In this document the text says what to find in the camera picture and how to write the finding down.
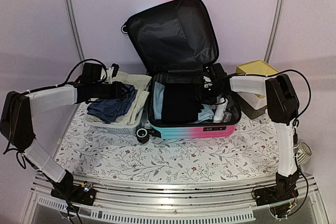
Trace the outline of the dark blue denim garment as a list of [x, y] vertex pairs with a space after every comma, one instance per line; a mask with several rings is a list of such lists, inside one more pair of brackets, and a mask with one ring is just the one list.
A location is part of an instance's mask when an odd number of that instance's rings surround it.
[[97, 99], [87, 107], [87, 114], [95, 116], [103, 123], [113, 123], [120, 116], [126, 115], [137, 95], [137, 89], [125, 84], [125, 96], [115, 99]]

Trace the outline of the beige garment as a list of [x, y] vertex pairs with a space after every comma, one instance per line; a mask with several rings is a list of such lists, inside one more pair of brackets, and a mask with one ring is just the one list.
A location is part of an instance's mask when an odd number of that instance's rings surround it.
[[[137, 95], [135, 100], [133, 101], [129, 111], [126, 115], [120, 116], [116, 119], [115, 124], [122, 125], [130, 125], [135, 123], [136, 116], [140, 112], [140, 110], [144, 107], [144, 104], [147, 100], [149, 92], [146, 90], [147, 86], [151, 80], [150, 76], [142, 75], [142, 74], [128, 74], [122, 71], [119, 71], [113, 79], [114, 81], [122, 82], [123, 84], [133, 85], [137, 89]], [[94, 122], [102, 122], [95, 116], [90, 116]]]

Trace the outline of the black garment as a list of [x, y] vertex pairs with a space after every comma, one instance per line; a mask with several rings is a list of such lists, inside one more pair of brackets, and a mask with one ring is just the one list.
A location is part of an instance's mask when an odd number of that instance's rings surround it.
[[164, 124], [194, 123], [202, 111], [197, 96], [197, 85], [191, 83], [168, 83], [165, 85], [161, 121]]

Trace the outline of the pink and teal kids suitcase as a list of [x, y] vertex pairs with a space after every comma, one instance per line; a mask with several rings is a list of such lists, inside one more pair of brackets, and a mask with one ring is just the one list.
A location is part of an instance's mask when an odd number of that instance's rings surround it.
[[151, 77], [147, 115], [150, 128], [136, 131], [140, 143], [150, 136], [161, 139], [226, 137], [233, 133], [241, 119], [241, 110], [232, 91], [226, 112], [232, 113], [228, 123], [214, 123], [213, 118], [201, 123], [164, 124], [154, 118], [154, 84], [191, 83], [197, 85], [201, 104], [212, 106], [215, 113], [219, 103], [203, 103], [203, 77], [209, 77], [206, 68], [219, 63], [219, 47], [207, 8], [201, 0], [173, 0], [154, 6], [133, 16], [121, 27], [128, 35], [136, 52]]

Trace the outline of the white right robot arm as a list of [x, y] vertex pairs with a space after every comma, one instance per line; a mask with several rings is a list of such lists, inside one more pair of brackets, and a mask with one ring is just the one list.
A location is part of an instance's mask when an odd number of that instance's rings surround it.
[[274, 123], [278, 138], [279, 163], [276, 184], [273, 187], [256, 187], [252, 196], [258, 206], [296, 200], [299, 196], [296, 182], [302, 171], [299, 165], [297, 127], [299, 99], [287, 75], [287, 70], [265, 75], [255, 73], [227, 74], [222, 65], [216, 63], [206, 68], [212, 82], [212, 91], [233, 91], [260, 94], [266, 97], [267, 113]]

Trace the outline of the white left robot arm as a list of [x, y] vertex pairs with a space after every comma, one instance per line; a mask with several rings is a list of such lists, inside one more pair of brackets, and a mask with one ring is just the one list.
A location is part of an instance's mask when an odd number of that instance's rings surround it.
[[80, 62], [82, 74], [73, 82], [68, 78], [61, 84], [27, 90], [11, 91], [6, 95], [2, 115], [1, 134], [8, 140], [5, 152], [15, 151], [22, 168], [29, 164], [52, 184], [52, 193], [71, 204], [81, 197], [94, 199], [96, 192], [89, 186], [79, 189], [73, 175], [60, 166], [39, 144], [33, 130], [33, 117], [63, 106], [90, 103], [95, 99], [122, 98], [126, 86], [113, 81], [119, 71], [114, 63], [106, 67], [97, 59]]

